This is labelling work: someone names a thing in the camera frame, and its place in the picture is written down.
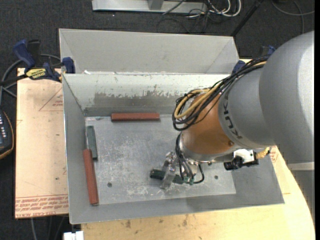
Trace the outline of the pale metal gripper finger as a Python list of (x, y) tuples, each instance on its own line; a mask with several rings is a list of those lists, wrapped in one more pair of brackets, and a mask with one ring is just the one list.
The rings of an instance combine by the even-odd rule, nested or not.
[(164, 172), (164, 176), (161, 180), (160, 188), (168, 189), (176, 176), (176, 169), (174, 167), (166, 167), (163, 168), (162, 171)]
[(168, 152), (165, 155), (165, 160), (162, 166), (162, 171), (176, 171), (176, 166), (177, 166), (177, 156), (173, 151)]

